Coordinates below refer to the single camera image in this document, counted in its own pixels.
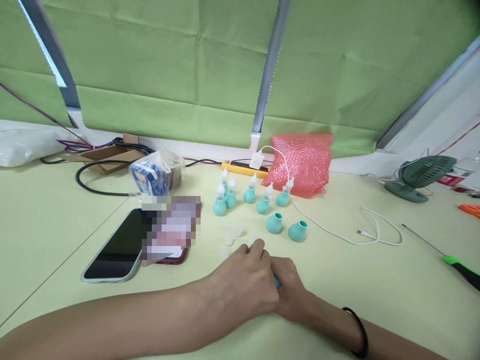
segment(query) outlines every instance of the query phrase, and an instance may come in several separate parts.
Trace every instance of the green screwdriver handle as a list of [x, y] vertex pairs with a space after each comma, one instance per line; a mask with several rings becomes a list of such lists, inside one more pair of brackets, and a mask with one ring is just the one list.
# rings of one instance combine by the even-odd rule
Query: green screwdriver handle
[[475, 271], [466, 267], [460, 260], [458, 260], [455, 256], [446, 255], [441, 258], [442, 261], [447, 263], [448, 265], [453, 266], [463, 277], [472, 284], [475, 289], [480, 291], [480, 274], [477, 274]]

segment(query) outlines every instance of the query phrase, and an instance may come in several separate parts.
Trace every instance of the blue box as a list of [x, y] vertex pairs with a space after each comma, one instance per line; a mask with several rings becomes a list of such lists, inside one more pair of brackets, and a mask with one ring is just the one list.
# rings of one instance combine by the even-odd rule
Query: blue box
[[150, 196], [169, 195], [165, 172], [157, 165], [142, 161], [130, 165], [130, 171], [142, 194]]

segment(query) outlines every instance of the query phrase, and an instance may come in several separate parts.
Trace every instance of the green paper backdrop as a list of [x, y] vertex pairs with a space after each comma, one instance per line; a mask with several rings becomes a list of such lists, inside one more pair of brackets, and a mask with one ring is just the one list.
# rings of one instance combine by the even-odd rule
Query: green paper backdrop
[[[71, 126], [55, 77], [17, 0], [0, 1], [0, 82], [54, 119]], [[0, 119], [53, 124], [2, 88]]]
[[292, 0], [260, 145], [330, 133], [336, 158], [371, 153], [479, 24], [472, 0]]
[[276, 0], [43, 0], [89, 128], [248, 148]]

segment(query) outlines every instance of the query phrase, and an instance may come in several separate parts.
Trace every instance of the small desk fan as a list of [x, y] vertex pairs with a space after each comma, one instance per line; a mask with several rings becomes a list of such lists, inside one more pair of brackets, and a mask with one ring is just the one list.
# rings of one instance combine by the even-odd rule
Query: small desk fan
[[398, 181], [385, 183], [385, 189], [392, 194], [414, 203], [425, 203], [429, 200], [421, 192], [415, 190], [433, 184], [448, 173], [457, 162], [450, 156], [433, 155], [421, 157], [415, 161], [406, 161], [398, 169]]

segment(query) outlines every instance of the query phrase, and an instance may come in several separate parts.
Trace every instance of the hand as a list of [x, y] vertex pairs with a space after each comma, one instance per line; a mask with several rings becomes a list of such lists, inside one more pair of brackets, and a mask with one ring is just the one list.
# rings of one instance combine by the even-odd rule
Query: hand
[[271, 312], [279, 301], [265, 243], [257, 239], [249, 249], [242, 244], [209, 277], [220, 311], [242, 323]]
[[271, 270], [281, 284], [278, 289], [280, 301], [274, 311], [285, 319], [304, 324], [308, 320], [307, 311], [316, 296], [305, 289], [292, 259], [274, 256], [270, 259]]

